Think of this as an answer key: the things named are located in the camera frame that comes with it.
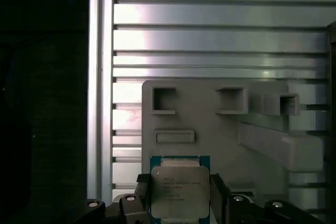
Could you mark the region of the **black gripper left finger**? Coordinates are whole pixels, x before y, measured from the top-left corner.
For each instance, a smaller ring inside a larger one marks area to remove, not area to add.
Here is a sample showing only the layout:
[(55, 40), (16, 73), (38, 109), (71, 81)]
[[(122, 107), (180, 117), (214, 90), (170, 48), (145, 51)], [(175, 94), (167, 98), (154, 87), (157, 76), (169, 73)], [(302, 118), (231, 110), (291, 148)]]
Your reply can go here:
[(71, 223), (152, 223), (149, 214), (151, 175), (140, 174), (133, 194), (107, 206), (102, 200), (87, 199), (70, 211)]

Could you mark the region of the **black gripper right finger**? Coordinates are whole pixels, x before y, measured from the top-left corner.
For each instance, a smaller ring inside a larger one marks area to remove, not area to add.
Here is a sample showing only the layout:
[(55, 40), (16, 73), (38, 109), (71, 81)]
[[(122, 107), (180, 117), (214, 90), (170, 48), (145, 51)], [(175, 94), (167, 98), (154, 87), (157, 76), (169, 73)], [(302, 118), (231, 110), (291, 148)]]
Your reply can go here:
[(322, 221), (284, 200), (269, 200), (263, 207), (250, 197), (233, 194), (219, 174), (210, 175), (210, 207), (217, 223), (321, 224)]

